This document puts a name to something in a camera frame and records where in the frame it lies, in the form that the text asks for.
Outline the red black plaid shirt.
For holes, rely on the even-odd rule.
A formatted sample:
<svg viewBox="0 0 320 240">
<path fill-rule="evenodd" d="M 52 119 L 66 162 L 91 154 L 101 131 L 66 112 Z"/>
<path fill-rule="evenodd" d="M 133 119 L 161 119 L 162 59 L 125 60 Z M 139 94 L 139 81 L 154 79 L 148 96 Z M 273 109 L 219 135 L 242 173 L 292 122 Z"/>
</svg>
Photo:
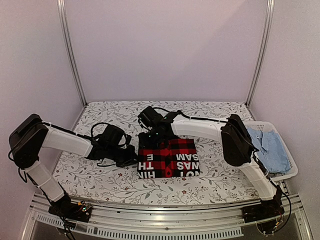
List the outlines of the red black plaid shirt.
<svg viewBox="0 0 320 240">
<path fill-rule="evenodd" d="M 200 171 L 193 139 L 176 138 L 155 147 L 139 147 L 137 174 L 140 179 L 194 177 Z"/>
</svg>

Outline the white plastic laundry basket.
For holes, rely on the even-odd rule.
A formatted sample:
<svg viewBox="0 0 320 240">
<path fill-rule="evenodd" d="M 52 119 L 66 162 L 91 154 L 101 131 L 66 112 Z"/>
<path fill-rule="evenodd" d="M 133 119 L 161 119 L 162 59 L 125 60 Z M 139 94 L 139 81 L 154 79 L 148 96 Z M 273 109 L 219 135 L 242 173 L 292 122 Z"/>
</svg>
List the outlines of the white plastic laundry basket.
<svg viewBox="0 0 320 240">
<path fill-rule="evenodd" d="M 262 132 L 269 132 L 269 131 L 275 131 L 277 134 L 278 131 L 277 129 L 275 128 L 275 126 L 270 123 L 270 122 L 266 122 L 266 121 L 245 121 L 244 122 L 244 125 L 246 128 L 250 127 L 254 130 L 257 130 L 257 131 L 262 131 Z M 286 146 L 285 142 L 283 141 L 282 137 L 280 136 L 280 139 L 282 141 L 282 144 L 284 146 L 284 149 L 286 151 L 286 154 L 288 156 L 288 160 L 289 160 L 289 164 L 290 164 L 290 167 L 291 169 L 287 172 L 287 173 L 270 173 L 270 176 L 271 176 L 271 179 L 274 181 L 274 182 L 279 182 L 279 181 L 282 181 L 282 180 L 286 180 L 286 179 L 290 179 L 294 176 L 296 176 L 298 174 L 298 167 L 288 149 L 288 147 Z"/>
</svg>

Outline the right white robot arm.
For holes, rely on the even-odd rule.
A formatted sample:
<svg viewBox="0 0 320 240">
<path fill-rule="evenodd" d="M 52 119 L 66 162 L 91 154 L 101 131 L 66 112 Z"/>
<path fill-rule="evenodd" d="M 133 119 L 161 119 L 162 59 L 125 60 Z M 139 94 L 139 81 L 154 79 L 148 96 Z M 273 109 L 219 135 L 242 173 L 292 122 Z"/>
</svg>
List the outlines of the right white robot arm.
<svg viewBox="0 0 320 240">
<path fill-rule="evenodd" d="M 260 216 L 269 218 L 278 210 L 282 190 L 270 179 L 267 168 L 258 159 L 259 150 L 252 143 L 250 134 L 237 114 L 220 119 L 187 116 L 180 110 L 161 115 L 155 108 L 148 106 L 138 115 L 138 122 L 148 130 L 139 134 L 143 147 L 155 147 L 178 136 L 220 142 L 224 160 L 239 168 L 258 192 L 262 202 L 258 208 Z"/>
</svg>

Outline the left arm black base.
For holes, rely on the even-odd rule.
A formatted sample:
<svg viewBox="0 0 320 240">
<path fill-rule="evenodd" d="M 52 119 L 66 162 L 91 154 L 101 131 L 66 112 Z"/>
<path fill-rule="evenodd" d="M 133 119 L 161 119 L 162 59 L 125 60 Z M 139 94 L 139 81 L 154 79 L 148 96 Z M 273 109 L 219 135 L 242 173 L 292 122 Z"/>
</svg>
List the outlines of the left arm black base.
<svg viewBox="0 0 320 240">
<path fill-rule="evenodd" d="M 48 212 L 64 219 L 88 223 L 92 214 L 92 205 L 83 200 L 73 203 L 65 194 L 61 199 L 50 202 Z"/>
</svg>

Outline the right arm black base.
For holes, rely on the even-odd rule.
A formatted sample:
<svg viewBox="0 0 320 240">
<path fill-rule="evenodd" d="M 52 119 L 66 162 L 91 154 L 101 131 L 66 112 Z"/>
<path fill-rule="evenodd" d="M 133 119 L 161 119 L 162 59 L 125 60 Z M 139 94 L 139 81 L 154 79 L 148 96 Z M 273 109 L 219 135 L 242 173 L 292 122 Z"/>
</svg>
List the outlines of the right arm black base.
<svg viewBox="0 0 320 240">
<path fill-rule="evenodd" d="M 242 218 L 245 223 L 256 222 L 280 216 L 285 213 L 281 198 L 261 200 L 259 204 L 241 208 Z"/>
</svg>

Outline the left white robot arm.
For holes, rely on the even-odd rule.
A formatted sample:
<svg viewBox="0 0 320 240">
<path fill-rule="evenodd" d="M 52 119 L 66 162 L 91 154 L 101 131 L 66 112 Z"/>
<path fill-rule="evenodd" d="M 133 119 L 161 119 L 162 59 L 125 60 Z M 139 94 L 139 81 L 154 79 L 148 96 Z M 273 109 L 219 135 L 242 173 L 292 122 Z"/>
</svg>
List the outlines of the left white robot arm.
<svg viewBox="0 0 320 240">
<path fill-rule="evenodd" d="M 105 122 L 104 126 L 102 133 L 94 134 L 95 128 L 91 127 L 90 134 L 83 135 L 45 122 L 33 113 L 9 135 L 8 158 L 55 202 L 55 209 L 63 217 L 70 217 L 74 205 L 63 198 L 67 193 L 40 162 L 39 153 L 42 149 L 54 149 L 92 161 L 112 160 L 118 168 L 134 165 L 138 156 L 131 145 L 132 137 L 115 125 Z"/>
</svg>

